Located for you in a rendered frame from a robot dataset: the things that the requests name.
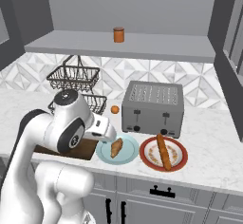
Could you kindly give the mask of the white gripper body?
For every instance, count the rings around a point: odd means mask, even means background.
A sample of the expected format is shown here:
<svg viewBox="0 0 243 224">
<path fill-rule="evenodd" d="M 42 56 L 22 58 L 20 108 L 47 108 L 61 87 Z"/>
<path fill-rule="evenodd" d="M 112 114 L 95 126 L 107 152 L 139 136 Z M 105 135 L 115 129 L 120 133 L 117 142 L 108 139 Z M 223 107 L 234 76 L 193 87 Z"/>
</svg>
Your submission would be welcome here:
<svg viewBox="0 0 243 224">
<path fill-rule="evenodd" d="M 104 141 L 115 141 L 117 131 L 110 121 L 105 123 Z"/>
</svg>

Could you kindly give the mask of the brown croissant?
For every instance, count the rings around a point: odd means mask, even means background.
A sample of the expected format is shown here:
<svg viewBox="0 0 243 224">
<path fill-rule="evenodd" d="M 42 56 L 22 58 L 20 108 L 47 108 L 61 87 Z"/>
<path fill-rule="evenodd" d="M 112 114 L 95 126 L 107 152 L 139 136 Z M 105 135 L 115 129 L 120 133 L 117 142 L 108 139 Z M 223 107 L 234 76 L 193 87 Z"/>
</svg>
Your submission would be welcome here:
<svg viewBox="0 0 243 224">
<path fill-rule="evenodd" d="M 123 141 L 121 138 L 118 138 L 111 144 L 111 155 L 110 157 L 113 159 L 118 153 L 121 151 L 123 145 Z"/>
</svg>

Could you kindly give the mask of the brown wooden cutting board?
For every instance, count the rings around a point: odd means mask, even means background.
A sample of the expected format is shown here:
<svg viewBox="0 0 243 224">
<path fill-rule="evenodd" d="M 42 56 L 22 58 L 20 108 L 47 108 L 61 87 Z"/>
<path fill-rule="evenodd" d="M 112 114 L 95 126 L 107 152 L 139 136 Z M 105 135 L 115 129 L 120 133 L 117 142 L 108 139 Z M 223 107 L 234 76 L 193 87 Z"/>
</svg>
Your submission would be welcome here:
<svg viewBox="0 0 243 224">
<path fill-rule="evenodd" d="M 48 150 L 45 147 L 39 145 L 35 147 L 34 152 L 42 155 L 62 158 L 91 160 L 96 150 L 97 144 L 98 142 L 96 140 L 82 139 L 79 145 L 76 148 L 70 150 L 68 153 L 56 153 L 52 150 Z"/>
</svg>

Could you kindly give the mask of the grey cabinet shelf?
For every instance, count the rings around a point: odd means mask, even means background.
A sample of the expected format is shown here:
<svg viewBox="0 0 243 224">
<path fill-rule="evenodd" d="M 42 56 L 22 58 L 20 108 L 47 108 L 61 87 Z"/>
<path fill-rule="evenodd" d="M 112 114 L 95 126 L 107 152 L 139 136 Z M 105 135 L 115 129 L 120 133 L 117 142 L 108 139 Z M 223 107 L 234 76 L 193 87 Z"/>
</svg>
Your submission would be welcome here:
<svg viewBox="0 0 243 224">
<path fill-rule="evenodd" d="M 53 30 L 25 45 L 27 52 L 78 54 L 147 60 L 209 63 L 215 51 L 207 36 L 125 33 L 115 43 L 112 32 Z"/>
</svg>

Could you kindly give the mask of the orange jam jar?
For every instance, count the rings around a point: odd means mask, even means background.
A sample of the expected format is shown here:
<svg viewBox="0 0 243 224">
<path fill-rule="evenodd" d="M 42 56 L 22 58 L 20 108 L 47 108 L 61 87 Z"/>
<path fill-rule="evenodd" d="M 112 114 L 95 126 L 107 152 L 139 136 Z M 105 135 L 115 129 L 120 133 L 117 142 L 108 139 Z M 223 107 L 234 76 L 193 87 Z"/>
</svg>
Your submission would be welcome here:
<svg viewBox="0 0 243 224">
<path fill-rule="evenodd" d="M 124 42 L 124 28 L 115 27 L 115 28 L 113 28 L 113 32 L 114 32 L 114 42 L 123 43 Z"/>
</svg>

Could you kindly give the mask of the dark grey glazed cabinet door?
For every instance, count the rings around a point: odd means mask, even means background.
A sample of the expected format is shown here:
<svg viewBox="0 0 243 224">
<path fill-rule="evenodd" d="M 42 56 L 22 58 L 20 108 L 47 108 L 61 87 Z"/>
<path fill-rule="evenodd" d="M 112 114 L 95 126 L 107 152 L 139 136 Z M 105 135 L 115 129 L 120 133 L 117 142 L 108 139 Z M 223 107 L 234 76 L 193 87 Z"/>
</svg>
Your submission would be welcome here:
<svg viewBox="0 0 243 224">
<path fill-rule="evenodd" d="M 215 71 L 243 142 L 243 0 L 215 0 L 208 38 Z"/>
</svg>

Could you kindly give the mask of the light blue plate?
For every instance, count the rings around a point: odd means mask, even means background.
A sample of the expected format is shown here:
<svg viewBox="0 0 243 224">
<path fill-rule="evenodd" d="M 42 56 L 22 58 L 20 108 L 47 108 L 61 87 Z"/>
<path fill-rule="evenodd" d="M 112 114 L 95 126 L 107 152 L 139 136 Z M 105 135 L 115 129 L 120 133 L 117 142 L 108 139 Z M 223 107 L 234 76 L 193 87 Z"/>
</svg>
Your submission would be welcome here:
<svg viewBox="0 0 243 224">
<path fill-rule="evenodd" d="M 122 148 L 118 155 L 116 155 L 114 158 L 111 157 L 112 142 L 98 142 L 96 147 L 96 154 L 100 160 L 112 165 L 122 165 L 129 163 L 138 156 L 140 146 L 133 137 L 130 137 L 126 134 L 119 134 L 117 138 L 122 139 Z"/>
</svg>

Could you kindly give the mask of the grey four-slot toaster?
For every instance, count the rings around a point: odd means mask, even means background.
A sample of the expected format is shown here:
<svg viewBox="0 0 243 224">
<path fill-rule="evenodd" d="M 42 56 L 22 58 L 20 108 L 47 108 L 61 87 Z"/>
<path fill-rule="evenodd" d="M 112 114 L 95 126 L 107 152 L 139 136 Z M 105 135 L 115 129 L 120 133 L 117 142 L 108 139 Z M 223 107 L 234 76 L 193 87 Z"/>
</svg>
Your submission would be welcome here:
<svg viewBox="0 0 243 224">
<path fill-rule="evenodd" d="M 181 84 L 131 81 L 121 104 L 121 129 L 178 139 L 184 117 Z"/>
</svg>

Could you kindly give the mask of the brown baguette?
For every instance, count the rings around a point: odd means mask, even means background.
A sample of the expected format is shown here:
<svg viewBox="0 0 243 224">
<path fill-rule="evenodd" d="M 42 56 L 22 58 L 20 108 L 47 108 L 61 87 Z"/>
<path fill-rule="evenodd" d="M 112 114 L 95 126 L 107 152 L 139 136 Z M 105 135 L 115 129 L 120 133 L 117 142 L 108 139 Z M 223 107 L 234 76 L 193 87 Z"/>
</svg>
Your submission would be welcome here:
<svg viewBox="0 0 243 224">
<path fill-rule="evenodd" d="M 157 134 L 157 143 L 158 143 L 159 154 L 160 154 L 163 167 L 165 168 L 166 171 L 170 171 L 172 165 L 169 159 L 169 154 L 162 134 Z"/>
</svg>

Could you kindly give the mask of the red-rimmed white plate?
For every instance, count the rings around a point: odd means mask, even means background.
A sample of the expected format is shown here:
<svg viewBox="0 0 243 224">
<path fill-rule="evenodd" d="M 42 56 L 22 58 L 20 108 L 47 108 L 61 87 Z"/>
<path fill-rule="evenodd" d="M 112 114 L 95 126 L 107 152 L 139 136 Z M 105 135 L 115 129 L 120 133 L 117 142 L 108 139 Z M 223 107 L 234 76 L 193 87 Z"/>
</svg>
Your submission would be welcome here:
<svg viewBox="0 0 243 224">
<path fill-rule="evenodd" d="M 187 150 L 180 142 L 173 138 L 164 137 L 164 141 L 171 162 L 170 172 L 175 172 L 187 163 Z M 141 144 L 140 158 L 148 167 L 156 171 L 166 172 L 160 157 L 156 137 L 149 138 Z"/>
</svg>

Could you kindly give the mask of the grey cupboard door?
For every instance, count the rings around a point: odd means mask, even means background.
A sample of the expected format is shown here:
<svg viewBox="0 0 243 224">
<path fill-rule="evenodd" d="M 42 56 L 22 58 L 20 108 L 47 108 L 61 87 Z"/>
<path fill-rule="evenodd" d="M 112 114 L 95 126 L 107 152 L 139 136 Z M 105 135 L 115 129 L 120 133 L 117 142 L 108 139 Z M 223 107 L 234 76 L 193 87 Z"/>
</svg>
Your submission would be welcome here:
<svg viewBox="0 0 243 224">
<path fill-rule="evenodd" d="M 107 224 L 105 200 L 111 199 L 111 224 L 116 224 L 116 194 L 114 191 L 94 189 L 91 194 L 84 198 L 85 208 L 93 215 L 96 224 Z"/>
<path fill-rule="evenodd" d="M 117 194 L 119 223 L 125 201 L 125 224 L 202 224 L 207 209 L 148 197 Z"/>
</svg>

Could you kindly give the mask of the grey drawer front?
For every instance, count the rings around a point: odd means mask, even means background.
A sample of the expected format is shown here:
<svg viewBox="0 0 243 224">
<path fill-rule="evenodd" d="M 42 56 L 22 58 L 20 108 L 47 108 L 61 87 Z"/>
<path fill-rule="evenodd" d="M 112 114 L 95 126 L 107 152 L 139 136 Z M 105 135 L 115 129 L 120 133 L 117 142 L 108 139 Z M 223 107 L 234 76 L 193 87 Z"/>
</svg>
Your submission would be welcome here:
<svg viewBox="0 0 243 224">
<path fill-rule="evenodd" d="M 159 190 L 166 191 L 168 187 L 176 194 L 175 198 L 165 196 L 154 196 L 149 190 L 157 185 Z M 132 196 L 148 197 L 156 200 L 166 200 L 176 203 L 189 204 L 197 207 L 207 208 L 214 194 L 206 190 L 194 187 L 184 187 L 175 184 L 136 179 L 131 177 L 117 177 L 117 191 Z"/>
</svg>

